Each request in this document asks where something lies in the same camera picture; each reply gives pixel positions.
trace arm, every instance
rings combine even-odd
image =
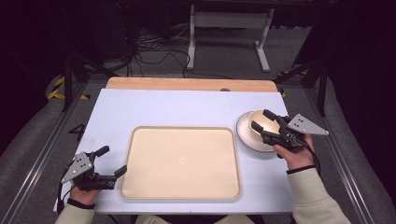
[[[305,141],[313,148],[310,135]],[[294,200],[293,215],[299,224],[350,223],[338,203],[330,197],[314,166],[311,153],[305,149],[294,154],[281,146],[274,150],[288,163],[288,180]]]
[[[56,220],[56,224],[81,223],[89,224],[93,218],[93,201],[101,190],[83,191],[73,188],[67,205]]]

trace hand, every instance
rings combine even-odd
[[[311,135],[306,134],[304,140],[314,150]],[[306,148],[299,153],[292,153],[280,145],[274,145],[274,150],[286,160],[289,170],[315,164],[312,154]]]
[[[93,205],[93,201],[95,201],[98,194],[101,192],[99,189],[85,191],[80,190],[78,187],[72,188],[70,191],[70,199],[76,200],[79,203],[83,203],[86,205]]]

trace sleeve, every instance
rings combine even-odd
[[[84,205],[69,199],[55,224],[91,224],[93,207],[94,205]]]
[[[330,197],[315,168],[290,173],[293,215],[299,224],[350,223],[338,203]]]

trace white tabletop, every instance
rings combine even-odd
[[[102,214],[269,214],[291,212],[287,165],[275,152],[257,152],[238,137],[236,122],[248,111],[287,115],[278,92],[135,91],[103,89],[76,153],[109,146],[95,160],[95,172],[113,175],[125,164],[132,131],[138,126],[228,127],[235,134],[242,182],[239,198],[210,200],[127,200],[103,190],[95,211]],[[65,184],[63,195],[70,188]]]

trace person's right arm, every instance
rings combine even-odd
[[[305,141],[313,149],[310,135],[305,136]],[[312,154],[307,149],[292,153],[275,145],[274,150],[286,160],[289,167],[287,173],[293,197],[293,216],[298,224],[350,223],[324,188]]]

